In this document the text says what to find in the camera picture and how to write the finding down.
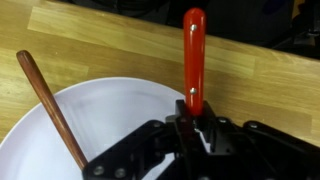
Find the black metal bracket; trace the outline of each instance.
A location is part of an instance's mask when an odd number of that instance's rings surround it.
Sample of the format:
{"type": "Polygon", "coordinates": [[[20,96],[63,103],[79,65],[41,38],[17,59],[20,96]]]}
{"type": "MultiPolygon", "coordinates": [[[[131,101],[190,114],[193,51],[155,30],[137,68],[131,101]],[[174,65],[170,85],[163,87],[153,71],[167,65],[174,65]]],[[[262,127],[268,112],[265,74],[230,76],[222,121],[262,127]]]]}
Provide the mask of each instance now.
{"type": "Polygon", "coordinates": [[[193,117],[177,100],[174,116],[143,124],[91,161],[84,179],[142,179],[168,153],[175,159],[158,180],[320,179],[320,148],[257,121],[239,127],[203,107],[193,117]]]}

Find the screw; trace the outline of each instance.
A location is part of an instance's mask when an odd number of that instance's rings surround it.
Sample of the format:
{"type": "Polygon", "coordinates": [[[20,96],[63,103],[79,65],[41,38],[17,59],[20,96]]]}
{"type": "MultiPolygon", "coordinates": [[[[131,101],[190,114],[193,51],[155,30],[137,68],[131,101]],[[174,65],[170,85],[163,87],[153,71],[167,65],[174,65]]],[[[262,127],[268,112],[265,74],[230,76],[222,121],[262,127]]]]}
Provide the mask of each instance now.
{"type": "Polygon", "coordinates": [[[159,122],[155,122],[154,124],[153,124],[153,127],[160,127],[161,126],[161,124],[159,123],[159,122]]]}
{"type": "Polygon", "coordinates": [[[219,119],[219,122],[221,122],[221,123],[226,123],[227,120],[226,120],[226,119],[219,119]]]}
{"type": "Polygon", "coordinates": [[[97,166],[94,170],[93,170],[93,174],[96,176],[100,176],[104,173],[104,168],[102,166],[97,166]]]}
{"type": "Polygon", "coordinates": [[[258,128],[258,125],[256,123],[250,123],[249,126],[252,127],[252,128],[258,128]]]}
{"type": "Polygon", "coordinates": [[[114,176],[118,179],[126,177],[126,170],[119,168],[114,172],[114,176]]]}
{"type": "Polygon", "coordinates": [[[192,24],[192,25],[190,26],[190,30],[191,30],[191,31],[195,31],[196,29],[197,29],[197,25],[192,24]]]}
{"type": "Polygon", "coordinates": [[[196,88],[191,88],[190,89],[191,94],[197,94],[197,89],[196,88]]]}
{"type": "Polygon", "coordinates": [[[180,118],[180,122],[185,123],[185,122],[187,122],[187,120],[186,120],[186,118],[180,118]]]}

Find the wooden dowel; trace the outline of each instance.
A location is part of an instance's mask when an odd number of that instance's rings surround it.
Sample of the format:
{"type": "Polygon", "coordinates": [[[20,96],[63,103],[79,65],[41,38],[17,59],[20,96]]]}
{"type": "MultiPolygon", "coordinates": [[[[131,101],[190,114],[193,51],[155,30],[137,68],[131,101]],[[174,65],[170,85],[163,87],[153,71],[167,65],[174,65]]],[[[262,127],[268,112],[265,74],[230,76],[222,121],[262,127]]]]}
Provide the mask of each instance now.
{"type": "Polygon", "coordinates": [[[28,51],[22,50],[17,53],[17,59],[28,77],[33,89],[49,114],[53,124],[61,138],[72,154],[73,158],[82,170],[88,163],[79,144],[74,138],[57,102],[55,101],[47,83],[45,82],[37,64],[28,51]]]}

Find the wooden surface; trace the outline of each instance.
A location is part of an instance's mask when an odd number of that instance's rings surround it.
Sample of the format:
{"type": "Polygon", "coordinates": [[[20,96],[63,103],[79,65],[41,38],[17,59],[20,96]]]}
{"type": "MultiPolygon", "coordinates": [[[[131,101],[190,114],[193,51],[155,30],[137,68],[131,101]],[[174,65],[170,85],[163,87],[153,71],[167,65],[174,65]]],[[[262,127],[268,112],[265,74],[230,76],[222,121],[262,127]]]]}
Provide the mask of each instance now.
{"type": "MultiPolygon", "coordinates": [[[[58,2],[0,1],[0,141],[39,100],[15,53],[50,89],[128,76],[183,92],[182,30],[58,2]]],[[[320,146],[320,62],[207,36],[204,98],[237,124],[256,119],[320,146]]]]}

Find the red handle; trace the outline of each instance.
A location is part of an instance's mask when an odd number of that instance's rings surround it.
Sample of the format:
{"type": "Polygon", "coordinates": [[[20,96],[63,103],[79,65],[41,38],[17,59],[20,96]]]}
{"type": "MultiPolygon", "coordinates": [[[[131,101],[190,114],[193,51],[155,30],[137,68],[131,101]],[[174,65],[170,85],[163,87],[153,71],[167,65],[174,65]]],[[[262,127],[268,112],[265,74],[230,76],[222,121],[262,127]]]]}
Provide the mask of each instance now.
{"type": "Polygon", "coordinates": [[[204,12],[190,9],[184,16],[184,67],[186,104],[191,115],[202,114],[205,46],[204,12]]]}

